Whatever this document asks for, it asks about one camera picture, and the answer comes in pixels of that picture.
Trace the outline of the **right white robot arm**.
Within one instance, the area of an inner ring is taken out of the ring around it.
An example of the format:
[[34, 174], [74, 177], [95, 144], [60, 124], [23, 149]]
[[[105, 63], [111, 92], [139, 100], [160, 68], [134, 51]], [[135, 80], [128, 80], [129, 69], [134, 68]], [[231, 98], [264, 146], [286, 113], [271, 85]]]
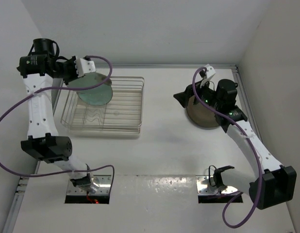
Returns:
[[236, 105], [237, 87], [237, 83], [228, 79], [220, 80], [216, 90], [197, 82], [173, 97], [186, 108], [190, 101], [198, 104], [198, 98], [194, 96], [198, 94], [205, 104], [225, 115], [215, 115], [216, 122], [238, 145], [254, 173], [248, 175], [228, 165], [216, 168], [209, 181], [217, 188], [233, 186], [249, 195], [252, 201], [259, 193], [257, 208], [263, 210], [292, 200], [297, 173], [292, 166], [279, 162], [255, 134], [247, 116]]

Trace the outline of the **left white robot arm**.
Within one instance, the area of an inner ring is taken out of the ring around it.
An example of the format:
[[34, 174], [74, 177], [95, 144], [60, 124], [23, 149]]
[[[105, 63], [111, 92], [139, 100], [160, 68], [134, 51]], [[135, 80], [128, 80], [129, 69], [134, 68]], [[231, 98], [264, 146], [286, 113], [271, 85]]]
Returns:
[[26, 86], [29, 106], [28, 139], [21, 142], [24, 152], [38, 161], [54, 164], [67, 170], [75, 187], [85, 192], [94, 191], [93, 175], [89, 166], [72, 154], [69, 137], [60, 136], [56, 129], [51, 101], [53, 79], [66, 83], [82, 78], [94, 71], [94, 62], [86, 59], [64, 59], [59, 55], [57, 43], [51, 39], [38, 38], [27, 56], [21, 57], [19, 67]]

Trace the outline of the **teal flower plate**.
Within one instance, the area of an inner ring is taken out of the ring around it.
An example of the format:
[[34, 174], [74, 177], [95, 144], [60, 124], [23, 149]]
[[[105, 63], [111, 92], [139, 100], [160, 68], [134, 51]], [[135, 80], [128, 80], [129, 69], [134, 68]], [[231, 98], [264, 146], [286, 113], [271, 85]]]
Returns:
[[[67, 84], [67, 87], [69, 88], [85, 88], [89, 86], [97, 85], [101, 82], [103, 82], [106, 79], [106, 75], [100, 74], [100, 73], [88, 73], [85, 74], [83, 77], [78, 78], [76, 80], [73, 80]], [[109, 90], [111, 88], [112, 81], [108, 79], [105, 83], [102, 85], [93, 88], [93, 89], [87, 89], [81, 91], [81, 93], [95, 93], [100, 92], [103, 90]]]
[[111, 101], [113, 90], [111, 86], [103, 84], [90, 90], [79, 91], [77, 94], [82, 101], [89, 105], [102, 106]]

